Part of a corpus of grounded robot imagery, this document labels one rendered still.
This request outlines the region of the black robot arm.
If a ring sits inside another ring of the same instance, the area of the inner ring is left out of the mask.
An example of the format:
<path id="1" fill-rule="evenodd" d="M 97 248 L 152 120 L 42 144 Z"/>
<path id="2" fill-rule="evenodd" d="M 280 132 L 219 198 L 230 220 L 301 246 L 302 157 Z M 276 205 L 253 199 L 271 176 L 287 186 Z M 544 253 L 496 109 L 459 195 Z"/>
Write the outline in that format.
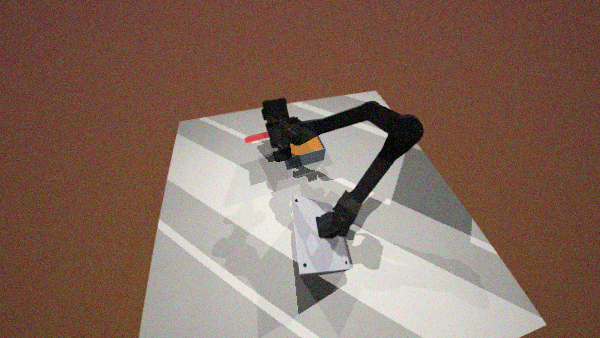
<path id="1" fill-rule="evenodd" d="M 423 125 L 411 114 L 401 115 L 376 101 L 368 101 L 350 110 L 321 119 L 301 121 L 289 117 L 285 98 L 262 102 L 270 133 L 279 154 L 290 152 L 290 142 L 301 145 L 323 133 L 368 120 L 388 133 L 384 145 L 355 189 L 345 190 L 333 212 L 316 217 L 319 237 L 347 236 L 370 192 L 392 164 L 423 136 Z"/>

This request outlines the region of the red lid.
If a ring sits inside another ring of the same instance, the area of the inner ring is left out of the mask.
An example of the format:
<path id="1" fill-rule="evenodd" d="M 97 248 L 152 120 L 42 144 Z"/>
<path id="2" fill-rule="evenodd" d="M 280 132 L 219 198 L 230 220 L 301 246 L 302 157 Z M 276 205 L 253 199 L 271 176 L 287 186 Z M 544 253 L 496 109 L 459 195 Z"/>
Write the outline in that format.
<path id="1" fill-rule="evenodd" d="M 263 133 L 245 137 L 244 140 L 245 140 L 245 143 L 248 143 L 248 142 L 252 142 L 252 141 L 256 141 L 256 140 L 260 140 L 260 139 L 264 139 L 264 138 L 268 138 L 268 137 L 269 137 L 269 134 L 267 131 L 267 132 L 263 132 Z"/>

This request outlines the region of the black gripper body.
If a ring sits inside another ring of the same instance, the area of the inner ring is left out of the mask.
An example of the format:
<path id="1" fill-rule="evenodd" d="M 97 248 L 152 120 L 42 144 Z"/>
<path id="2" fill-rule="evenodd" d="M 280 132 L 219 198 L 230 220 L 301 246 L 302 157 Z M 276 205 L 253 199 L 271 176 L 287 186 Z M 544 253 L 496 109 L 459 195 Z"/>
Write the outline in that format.
<path id="1" fill-rule="evenodd" d="M 261 112 L 262 112 L 263 119 L 266 120 L 266 116 L 265 116 L 263 108 L 261 109 Z M 267 123 L 267 126 L 268 126 L 268 129 L 267 129 L 268 130 L 268 134 L 269 134 L 269 137 L 270 137 L 271 130 L 274 127 L 273 127 L 273 125 L 271 125 L 271 123 L 270 124 Z M 275 145 L 272 142 L 271 138 L 270 138 L 270 141 L 271 141 L 272 145 Z M 275 145 L 275 148 L 278 148 L 277 145 Z M 279 151 L 275 151 L 275 152 L 273 151 L 273 155 L 274 155 L 274 159 L 275 159 L 276 162 L 281 162 L 281 161 L 284 161 L 284 160 L 288 160 L 288 159 L 291 159 L 291 157 L 292 157 L 291 151 L 290 152 L 286 152 L 286 153 L 282 153 L 282 154 L 279 154 Z"/>

